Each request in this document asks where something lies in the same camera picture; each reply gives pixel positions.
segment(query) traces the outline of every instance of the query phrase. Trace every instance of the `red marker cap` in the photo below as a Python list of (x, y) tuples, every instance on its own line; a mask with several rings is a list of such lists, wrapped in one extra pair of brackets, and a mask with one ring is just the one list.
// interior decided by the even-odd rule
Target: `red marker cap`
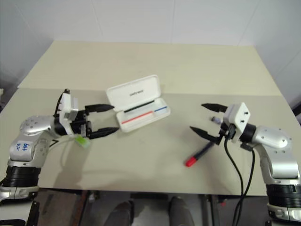
[(195, 157), (191, 157), (187, 162), (186, 162), (186, 166), (190, 167), (192, 166), (195, 162), (197, 161), (197, 159)]

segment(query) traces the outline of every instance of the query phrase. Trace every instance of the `white wall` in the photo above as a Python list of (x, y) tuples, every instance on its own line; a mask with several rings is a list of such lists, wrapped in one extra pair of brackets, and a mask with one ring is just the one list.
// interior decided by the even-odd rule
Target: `white wall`
[(14, 92), (54, 39), (255, 45), (293, 106), (300, 12), (300, 0), (0, 0), (0, 85)]

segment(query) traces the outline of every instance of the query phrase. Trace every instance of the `table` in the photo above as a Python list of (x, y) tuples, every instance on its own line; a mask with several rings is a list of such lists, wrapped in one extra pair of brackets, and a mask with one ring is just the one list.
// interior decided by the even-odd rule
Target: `table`
[[(207, 143), (190, 125), (211, 134), (219, 131), (209, 119), (222, 114), (200, 106), (210, 102), (244, 101), (250, 123), (286, 130), (301, 165), (300, 126), (253, 47), (55, 41), (0, 114), (0, 176), (21, 122), (53, 114), (64, 88), (79, 98), (82, 109), (108, 103), (107, 88), (151, 74), (160, 78), (171, 115), (131, 133), (92, 140), (87, 150), (61, 138), (42, 168), (41, 187), (240, 194), (238, 176), (222, 146), (214, 146), (191, 168), (183, 164)], [(95, 129), (117, 126), (113, 111), (89, 119)], [(230, 143), (229, 149), (246, 183), (251, 155), (239, 144)], [(258, 159), (249, 195), (265, 195)]]
[(54, 41), (19, 88), (106, 90), (152, 74), (164, 93), (281, 96), (249, 46)]
[[(31, 115), (52, 114), (58, 89), (19, 89), (0, 114), (0, 167), (4, 176), (8, 149), (16, 138), (20, 123)], [(107, 103), (104, 91), (71, 90), (79, 107)], [(50, 149), (40, 174), (39, 185), (46, 188), (115, 191), (175, 192), (199, 194), (239, 194), (238, 176), (223, 146), (215, 146), (193, 167), (184, 161), (207, 141), (189, 125), (217, 134), (219, 126), (209, 118), (222, 116), (201, 107), (212, 102), (230, 105), (245, 101), (251, 112), (250, 123), (276, 126), (292, 135), (294, 155), (301, 165), (300, 127), (283, 97), (230, 95), (163, 94), (171, 115), (131, 133), (116, 133), (92, 140), (82, 149), (67, 137)], [(93, 113), (94, 129), (117, 126), (115, 112)], [(247, 181), (251, 154), (238, 144), (229, 143), (230, 152)], [(264, 195), (258, 156), (249, 195)]]

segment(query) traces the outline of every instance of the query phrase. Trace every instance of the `red marker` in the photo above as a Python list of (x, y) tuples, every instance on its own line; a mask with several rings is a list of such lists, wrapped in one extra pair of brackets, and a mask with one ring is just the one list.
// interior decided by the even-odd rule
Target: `red marker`
[(192, 166), (200, 157), (202, 157), (206, 152), (214, 145), (214, 142), (209, 142), (202, 150), (200, 150), (198, 153), (196, 153), (194, 156), (192, 156), (187, 162), (186, 166), (190, 167)]
[(142, 116), (145, 116), (145, 115), (147, 115), (147, 114), (150, 114), (150, 113), (153, 113), (153, 111), (150, 111), (150, 112), (147, 112), (147, 113), (144, 113), (144, 114), (138, 115), (138, 116), (136, 116), (136, 117), (134, 117), (134, 118), (131, 118), (131, 119), (129, 119), (129, 120), (123, 121), (121, 124), (124, 124), (124, 123), (127, 123), (127, 122), (129, 122), (129, 121), (132, 121), (132, 120), (138, 119), (138, 118), (140, 118), (140, 117), (142, 117)]

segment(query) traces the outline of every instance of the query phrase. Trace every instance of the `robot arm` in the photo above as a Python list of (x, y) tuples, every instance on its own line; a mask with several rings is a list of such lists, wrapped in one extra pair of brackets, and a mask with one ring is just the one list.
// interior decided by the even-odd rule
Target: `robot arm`
[(203, 104), (216, 112), (225, 112), (218, 137), (191, 127), (199, 136), (220, 144), (222, 137), (233, 143), (241, 141), (246, 150), (256, 149), (269, 198), (269, 215), (275, 219), (267, 225), (301, 222), (301, 181), (297, 161), (292, 154), (292, 139), (281, 129), (248, 124), (250, 112), (244, 103), (229, 107)]
[(39, 204), (33, 199), (37, 196), (39, 174), (53, 139), (75, 134), (94, 139), (118, 130), (109, 127), (92, 131), (91, 122), (87, 120), (90, 112), (108, 111), (113, 106), (89, 105), (82, 111), (77, 108), (77, 100), (72, 100), (65, 90), (53, 116), (32, 116), (21, 124), (20, 133), (9, 150), (6, 177), (0, 182), (0, 225), (36, 225)]

